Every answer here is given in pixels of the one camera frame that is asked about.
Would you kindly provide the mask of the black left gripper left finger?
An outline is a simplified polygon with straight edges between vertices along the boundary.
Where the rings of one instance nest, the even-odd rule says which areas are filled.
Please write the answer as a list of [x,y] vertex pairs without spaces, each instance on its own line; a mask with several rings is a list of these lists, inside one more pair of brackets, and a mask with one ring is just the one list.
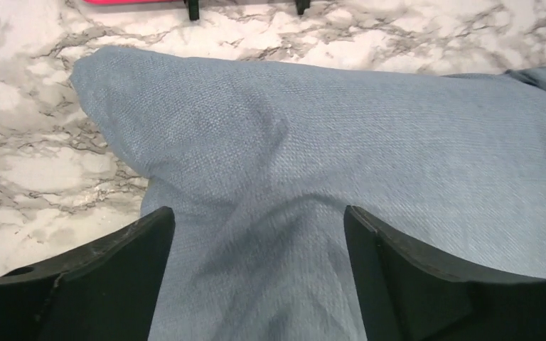
[[161,207],[0,276],[0,340],[146,340],[175,231]]

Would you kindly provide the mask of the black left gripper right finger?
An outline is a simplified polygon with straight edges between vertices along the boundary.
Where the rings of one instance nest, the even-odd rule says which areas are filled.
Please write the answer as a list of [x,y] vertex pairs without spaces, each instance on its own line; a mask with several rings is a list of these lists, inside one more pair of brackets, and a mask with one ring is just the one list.
[[546,279],[461,259],[360,207],[343,221],[369,340],[546,340]]

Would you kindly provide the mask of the blue pillowcase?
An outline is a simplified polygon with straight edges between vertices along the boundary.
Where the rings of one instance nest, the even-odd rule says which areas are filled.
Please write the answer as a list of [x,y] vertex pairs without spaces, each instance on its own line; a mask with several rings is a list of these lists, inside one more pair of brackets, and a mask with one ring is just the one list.
[[416,75],[103,47],[70,77],[176,232],[150,340],[364,340],[357,205],[546,277],[546,67]]

